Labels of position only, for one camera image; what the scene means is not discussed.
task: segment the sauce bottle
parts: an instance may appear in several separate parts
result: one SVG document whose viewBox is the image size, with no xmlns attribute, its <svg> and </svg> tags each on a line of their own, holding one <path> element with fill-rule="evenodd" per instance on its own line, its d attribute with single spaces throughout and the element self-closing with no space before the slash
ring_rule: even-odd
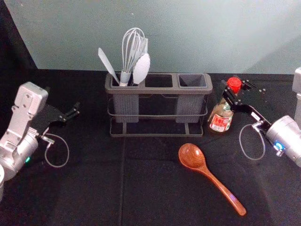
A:
<svg viewBox="0 0 301 226">
<path fill-rule="evenodd" d="M 240 79 L 231 77 L 227 81 L 228 87 L 237 94 L 240 91 L 242 82 Z M 217 104 L 208 119 L 208 129 L 215 134 L 222 134 L 226 132 L 231 125 L 233 111 L 230 109 L 230 105 L 224 98 Z"/>
</svg>

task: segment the wooden spoon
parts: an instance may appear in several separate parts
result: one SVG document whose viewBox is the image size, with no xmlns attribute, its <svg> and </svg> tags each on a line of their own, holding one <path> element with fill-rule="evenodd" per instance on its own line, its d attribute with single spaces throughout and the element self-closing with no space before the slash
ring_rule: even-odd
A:
<svg viewBox="0 0 301 226">
<path fill-rule="evenodd" d="M 246 209 L 237 198 L 209 171 L 206 166 L 205 156 L 202 151 L 193 144 L 184 144 L 179 149 L 180 162 L 189 169 L 208 177 L 232 204 L 239 215 L 246 214 Z"/>
</svg>

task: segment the white spoon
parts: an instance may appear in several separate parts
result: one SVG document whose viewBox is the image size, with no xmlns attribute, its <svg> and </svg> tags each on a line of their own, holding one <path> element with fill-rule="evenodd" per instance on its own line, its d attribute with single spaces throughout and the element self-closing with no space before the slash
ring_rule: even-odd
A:
<svg viewBox="0 0 301 226">
<path fill-rule="evenodd" d="M 139 84 L 142 82 L 149 72 L 151 64 L 150 55 L 148 53 L 143 54 L 138 60 L 133 69 L 133 82 Z"/>
</svg>

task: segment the whisk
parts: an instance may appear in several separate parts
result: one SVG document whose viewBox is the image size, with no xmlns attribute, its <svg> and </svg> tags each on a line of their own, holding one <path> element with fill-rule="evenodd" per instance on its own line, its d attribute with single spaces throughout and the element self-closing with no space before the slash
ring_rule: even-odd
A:
<svg viewBox="0 0 301 226">
<path fill-rule="evenodd" d="M 141 55 L 147 53 L 148 39 L 140 28 L 131 28 L 122 39 L 123 69 L 120 75 L 120 86 L 127 86 L 131 71 Z"/>
</svg>

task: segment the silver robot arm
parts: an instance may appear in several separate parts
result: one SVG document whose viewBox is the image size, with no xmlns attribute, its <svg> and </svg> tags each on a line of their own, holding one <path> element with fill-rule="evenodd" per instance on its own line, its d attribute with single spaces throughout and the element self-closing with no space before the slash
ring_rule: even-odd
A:
<svg viewBox="0 0 301 226">
<path fill-rule="evenodd" d="M 44 136 L 49 125 L 65 123 L 79 114 L 79 103 L 67 114 L 62 114 L 46 104 L 47 98 L 48 92 L 31 82 L 19 87 L 8 129 L 0 139 L 0 201 L 4 181 L 13 178 L 23 167 L 25 160 L 38 148 L 38 141 L 47 141 L 48 146 L 54 143 Z"/>
<path fill-rule="evenodd" d="M 244 112 L 256 120 L 252 127 L 257 132 L 262 132 L 272 146 L 276 149 L 276 155 L 282 156 L 285 153 L 292 161 L 301 167 L 301 67 L 295 71 L 293 80 L 293 91 L 297 93 L 297 107 L 295 120 L 286 115 L 274 123 L 270 123 L 256 110 L 256 103 L 265 93 L 265 89 L 258 89 L 248 80 L 242 80 L 242 90 L 248 92 L 234 95 L 227 84 L 222 82 L 226 88 L 223 97 L 231 106 L 233 111 Z"/>
<path fill-rule="evenodd" d="M 13 178 L 26 158 L 37 149 L 37 134 L 30 124 L 45 106 L 47 98 L 48 93 L 31 82 L 19 87 L 15 105 L 12 106 L 12 118 L 0 140 L 0 165 L 4 168 L 4 181 Z"/>
</svg>

